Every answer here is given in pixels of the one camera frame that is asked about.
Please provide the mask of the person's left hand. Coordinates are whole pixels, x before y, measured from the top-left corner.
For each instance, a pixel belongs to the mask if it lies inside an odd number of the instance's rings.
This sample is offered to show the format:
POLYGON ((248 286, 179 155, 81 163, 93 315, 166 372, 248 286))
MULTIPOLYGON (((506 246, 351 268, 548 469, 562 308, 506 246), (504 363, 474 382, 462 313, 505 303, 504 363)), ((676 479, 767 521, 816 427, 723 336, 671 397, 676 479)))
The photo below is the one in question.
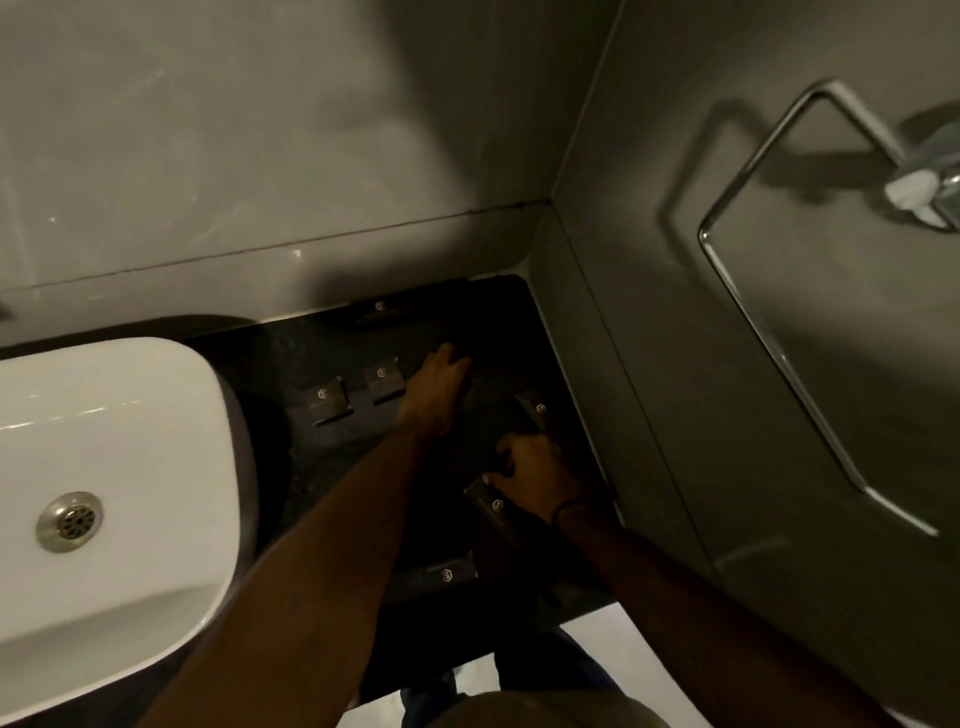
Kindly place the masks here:
POLYGON ((462 384, 428 384, 425 361, 409 379, 395 426, 414 431, 424 440, 435 441, 446 435, 454 421, 462 384))

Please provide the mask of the person's right hand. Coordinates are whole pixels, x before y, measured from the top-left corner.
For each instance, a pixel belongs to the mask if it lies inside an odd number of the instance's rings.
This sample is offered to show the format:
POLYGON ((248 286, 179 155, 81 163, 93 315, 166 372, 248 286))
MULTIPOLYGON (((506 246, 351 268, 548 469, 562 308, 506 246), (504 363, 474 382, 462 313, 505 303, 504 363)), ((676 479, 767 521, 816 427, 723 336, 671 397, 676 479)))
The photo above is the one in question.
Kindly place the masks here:
POLYGON ((568 467, 557 443, 545 434, 507 434, 528 436, 526 482, 515 491, 500 491, 512 504, 538 517, 549 525, 553 509, 562 502, 592 497, 588 488, 568 467))

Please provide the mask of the small dark amenity box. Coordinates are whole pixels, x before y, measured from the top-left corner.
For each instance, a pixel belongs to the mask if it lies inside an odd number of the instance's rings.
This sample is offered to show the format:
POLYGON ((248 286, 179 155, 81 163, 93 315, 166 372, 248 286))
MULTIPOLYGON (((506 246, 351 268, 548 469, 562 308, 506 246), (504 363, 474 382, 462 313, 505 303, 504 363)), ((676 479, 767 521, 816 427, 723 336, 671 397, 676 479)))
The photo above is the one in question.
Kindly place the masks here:
POLYGON ((390 325, 402 320, 409 307, 398 298, 383 297, 362 301, 350 307, 352 325, 358 329, 390 325))
POLYGON ((406 379, 399 358, 390 356, 362 369, 370 401, 379 406, 406 392, 406 379))
POLYGON ((390 577, 383 603, 413 601, 452 586, 473 581, 477 577, 474 555, 462 556, 435 564, 426 564, 390 577))
POLYGON ((509 505, 506 497, 497 488, 480 476, 471 482, 463 495, 497 530, 502 538, 516 551, 524 549, 522 520, 514 506, 509 505))
POLYGON ((313 427, 337 422, 354 414, 343 379, 335 375, 303 390, 301 398, 308 422, 313 427))
POLYGON ((537 430, 554 442, 561 440, 562 428, 554 409, 536 388, 529 388, 515 396, 524 412, 533 421, 537 430))

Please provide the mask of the person's left forearm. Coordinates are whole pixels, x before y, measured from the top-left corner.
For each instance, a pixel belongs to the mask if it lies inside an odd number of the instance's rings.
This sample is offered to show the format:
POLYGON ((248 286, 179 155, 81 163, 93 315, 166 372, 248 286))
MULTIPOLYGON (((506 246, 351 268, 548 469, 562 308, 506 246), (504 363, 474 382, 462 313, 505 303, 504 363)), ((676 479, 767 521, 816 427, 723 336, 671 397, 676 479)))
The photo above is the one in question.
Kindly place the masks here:
POLYGON ((449 429, 401 418, 257 562, 135 728, 335 728, 371 656, 413 485, 449 429))

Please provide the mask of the person's right forearm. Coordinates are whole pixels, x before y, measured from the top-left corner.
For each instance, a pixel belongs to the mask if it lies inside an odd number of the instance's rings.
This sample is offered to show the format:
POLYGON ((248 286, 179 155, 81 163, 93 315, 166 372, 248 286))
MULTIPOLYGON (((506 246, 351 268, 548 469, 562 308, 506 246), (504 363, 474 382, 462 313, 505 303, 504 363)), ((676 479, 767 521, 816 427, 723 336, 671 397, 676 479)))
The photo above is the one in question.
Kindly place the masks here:
POLYGON ((861 687, 595 506, 556 528, 713 728, 905 728, 861 687))

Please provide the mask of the white ceramic sink basin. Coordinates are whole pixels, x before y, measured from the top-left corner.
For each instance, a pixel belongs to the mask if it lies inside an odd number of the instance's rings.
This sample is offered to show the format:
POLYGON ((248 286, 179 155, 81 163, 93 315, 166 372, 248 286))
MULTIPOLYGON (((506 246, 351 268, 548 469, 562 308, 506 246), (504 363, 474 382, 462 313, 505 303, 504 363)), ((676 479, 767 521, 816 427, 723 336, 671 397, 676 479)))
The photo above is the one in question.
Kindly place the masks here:
POLYGON ((257 531, 246 420, 193 349, 136 337, 0 360, 0 726, 191 642, 257 531), (101 500, 102 525, 50 553, 36 522, 72 492, 101 500))

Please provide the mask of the metal sink drain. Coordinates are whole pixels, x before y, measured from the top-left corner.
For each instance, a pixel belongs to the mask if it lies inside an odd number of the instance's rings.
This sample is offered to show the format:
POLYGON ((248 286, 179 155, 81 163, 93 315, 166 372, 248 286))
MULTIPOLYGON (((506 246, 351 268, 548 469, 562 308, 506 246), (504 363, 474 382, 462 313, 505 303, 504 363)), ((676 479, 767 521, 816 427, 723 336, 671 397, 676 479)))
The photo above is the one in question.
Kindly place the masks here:
POLYGON ((34 537, 43 551, 76 552, 96 536, 103 518, 104 506, 98 496, 89 491, 67 492, 41 511, 34 537))

